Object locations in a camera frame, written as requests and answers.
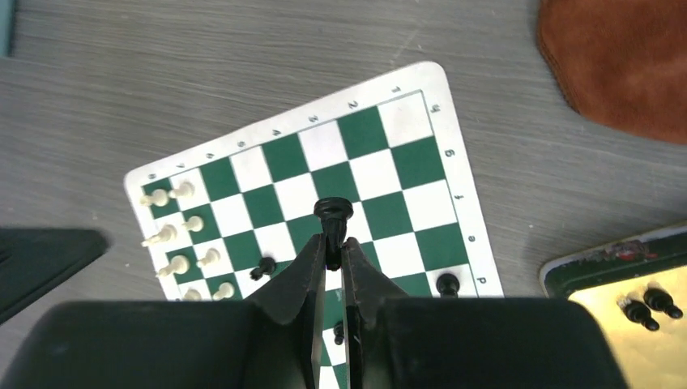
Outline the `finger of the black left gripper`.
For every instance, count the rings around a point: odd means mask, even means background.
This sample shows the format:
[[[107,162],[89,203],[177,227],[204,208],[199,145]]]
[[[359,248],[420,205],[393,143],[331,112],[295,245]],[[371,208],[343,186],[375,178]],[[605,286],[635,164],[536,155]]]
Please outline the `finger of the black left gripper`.
[[[70,279],[110,247],[97,229],[2,228],[1,322]]]

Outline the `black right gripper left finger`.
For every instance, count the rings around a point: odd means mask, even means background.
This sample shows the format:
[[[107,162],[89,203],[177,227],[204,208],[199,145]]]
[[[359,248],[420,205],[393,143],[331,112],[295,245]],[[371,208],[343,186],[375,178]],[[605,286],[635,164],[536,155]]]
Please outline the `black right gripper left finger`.
[[[22,343],[4,388],[315,388],[324,243],[243,300],[72,301]]]

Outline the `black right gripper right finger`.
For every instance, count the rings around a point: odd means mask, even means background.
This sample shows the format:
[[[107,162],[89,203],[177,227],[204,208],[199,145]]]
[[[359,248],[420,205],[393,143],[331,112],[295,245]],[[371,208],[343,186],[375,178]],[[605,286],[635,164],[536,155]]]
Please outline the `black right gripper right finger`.
[[[411,297],[342,249],[351,388],[624,388],[597,322],[567,300]]]

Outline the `black chess knight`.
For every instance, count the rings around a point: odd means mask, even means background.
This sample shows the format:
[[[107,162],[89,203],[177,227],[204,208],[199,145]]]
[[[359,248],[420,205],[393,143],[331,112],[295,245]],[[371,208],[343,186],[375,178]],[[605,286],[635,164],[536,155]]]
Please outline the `black chess knight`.
[[[341,250],[347,234],[348,220],[354,214],[352,203],[341,197],[319,199],[314,204],[314,215],[319,218],[326,239],[326,269],[341,268]]]

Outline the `gold metal tin tray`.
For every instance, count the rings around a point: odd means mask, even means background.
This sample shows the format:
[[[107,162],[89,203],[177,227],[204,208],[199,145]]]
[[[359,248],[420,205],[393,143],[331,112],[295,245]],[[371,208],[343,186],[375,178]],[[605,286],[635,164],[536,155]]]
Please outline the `gold metal tin tray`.
[[[585,307],[631,388],[686,386],[686,223],[546,262],[544,295]]]

